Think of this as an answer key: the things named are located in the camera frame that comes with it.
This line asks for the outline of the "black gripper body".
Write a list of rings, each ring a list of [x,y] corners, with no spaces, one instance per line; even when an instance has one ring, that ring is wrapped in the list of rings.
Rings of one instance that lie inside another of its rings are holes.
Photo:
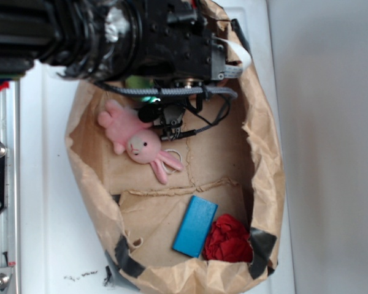
[[[166,80],[224,78],[226,52],[185,1],[137,1],[140,40],[132,74]]]

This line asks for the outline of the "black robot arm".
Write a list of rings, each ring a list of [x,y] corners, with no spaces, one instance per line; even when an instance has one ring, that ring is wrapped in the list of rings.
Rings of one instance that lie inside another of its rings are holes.
[[[35,61],[63,77],[219,81],[226,54],[186,1],[0,1],[0,80]]]

